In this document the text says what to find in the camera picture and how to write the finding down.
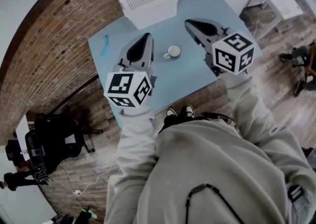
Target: blue table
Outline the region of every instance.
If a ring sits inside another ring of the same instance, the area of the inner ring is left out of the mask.
[[[179,0],[177,16],[142,30],[137,30],[126,17],[121,17],[88,40],[103,88],[108,72],[111,72],[114,64],[118,62],[121,49],[134,37],[146,32],[153,35],[155,43],[152,69],[158,79],[151,103],[154,111],[163,109],[215,82],[216,76],[203,61],[204,49],[199,47],[185,30],[184,21],[190,18],[211,19],[225,27],[243,31],[249,38],[252,37],[244,23],[224,0]],[[101,56],[105,47],[105,35],[108,36],[109,46],[106,55]],[[181,48],[181,55],[176,60],[163,58],[163,54],[171,45],[178,45]],[[261,54],[262,51],[256,46],[255,57]],[[118,119],[121,109],[114,105],[111,105],[111,108],[118,124],[121,125]]]

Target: wooden floor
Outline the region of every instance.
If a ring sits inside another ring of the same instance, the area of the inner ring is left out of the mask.
[[[288,125],[300,144],[310,147],[316,145],[316,92],[303,91],[298,98],[294,98],[293,86],[303,77],[302,69],[293,69],[289,63],[282,64],[278,59],[278,54],[289,52],[293,47],[309,44],[316,38],[316,21],[303,5],[302,7],[306,14],[297,18],[287,30],[281,34],[273,30],[259,41],[263,56],[251,66],[249,74],[254,76],[258,91],[266,106],[271,109],[276,122]],[[253,25],[257,13],[257,8],[246,11]],[[258,31],[273,17],[270,9],[261,11]],[[197,114],[213,111],[231,115],[229,99],[222,81],[183,98],[172,107],[180,110],[185,104],[193,105]],[[89,107],[90,115],[86,126],[104,129],[105,132],[102,135],[87,137],[88,143],[96,148],[95,153],[88,154],[82,149],[77,158],[63,161],[52,174],[53,181],[42,189],[58,214],[77,215],[82,207],[90,206],[99,218],[90,223],[103,223],[107,181],[109,175],[117,172],[118,167],[114,165],[109,173],[100,176],[98,182],[88,187],[81,197],[73,196],[73,189],[83,191],[88,184],[96,181],[98,175],[107,172],[113,165],[120,136],[119,127],[108,102],[103,98],[99,80],[72,98],[68,106],[76,117],[79,117],[84,108]],[[165,110],[157,113],[156,130],[162,126],[164,113]]]

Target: mug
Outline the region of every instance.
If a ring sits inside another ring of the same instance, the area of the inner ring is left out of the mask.
[[[168,52],[163,55],[165,59],[177,58],[180,56],[181,49],[179,46],[172,45],[168,48]]]

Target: sleeve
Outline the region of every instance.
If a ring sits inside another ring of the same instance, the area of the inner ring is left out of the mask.
[[[156,164],[153,120],[150,97],[140,109],[120,112],[122,134],[116,152],[120,173],[108,183],[106,224],[131,224],[140,194]]]
[[[252,77],[246,73],[238,76],[225,73],[222,79],[242,137],[266,153],[283,172],[288,187],[300,186],[303,190],[303,210],[289,201],[289,219],[292,223],[308,223],[316,210],[316,175],[295,136],[285,126],[277,126],[271,111],[259,97]]]
[[[22,178],[26,178],[29,175],[34,175],[35,171],[29,170],[29,171],[24,171],[23,173],[21,173],[21,177]]]

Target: sneaker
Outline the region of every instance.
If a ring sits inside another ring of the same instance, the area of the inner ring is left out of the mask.
[[[172,108],[168,108],[166,113],[167,113],[167,116],[171,116],[171,115],[178,116],[176,111]]]
[[[186,106],[186,118],[188,117],[194,118],[194,109],[191,105]]]
[[[94,219],[97,219],[97,215],[91,210],[91,209],[83,209],[82,211],[84,211],[85,213],[90,213],[91,217]]]
[[[293,59],[291,54],[280,54],[279,57],[281,62],[289,62]]]
[[[301,81],[299,83],[296,84],[295,86],[295,90],[294,90],[294,96],[297,97],[298,95],[300,95],[301,91],[303,91],[304,87],[304,81]]]

